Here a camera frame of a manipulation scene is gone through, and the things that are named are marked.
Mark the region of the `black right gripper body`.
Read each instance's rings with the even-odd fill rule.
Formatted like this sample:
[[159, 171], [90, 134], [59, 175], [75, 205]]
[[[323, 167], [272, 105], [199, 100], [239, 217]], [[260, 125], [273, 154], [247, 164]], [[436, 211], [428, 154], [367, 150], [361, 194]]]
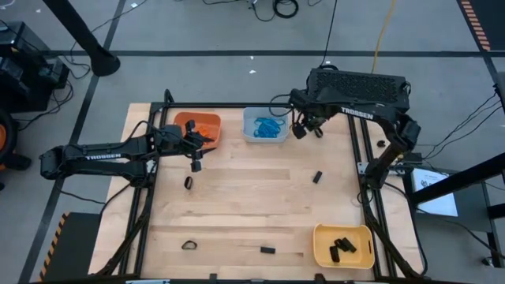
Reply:
[[312, 124], [316, 128], [319, 128], [327, 121], [326, 117], [314, 112], [310, 112], [309, 110], [301, 110], [301, 116], [301, 125], [305, 128], [307, 128], [307, 125], [309, 124]]

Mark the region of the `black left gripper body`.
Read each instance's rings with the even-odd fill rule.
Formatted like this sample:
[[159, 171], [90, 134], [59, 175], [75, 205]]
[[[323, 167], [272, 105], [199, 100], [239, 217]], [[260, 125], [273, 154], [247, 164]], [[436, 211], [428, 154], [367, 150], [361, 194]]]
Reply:
[[184, 155], [190, 159], [202, 159], [204, 137], [194, 131], [194, 120], [185, 123], [185, 133], [180, 125], [165, 125], [159, 129], [159, 155]]

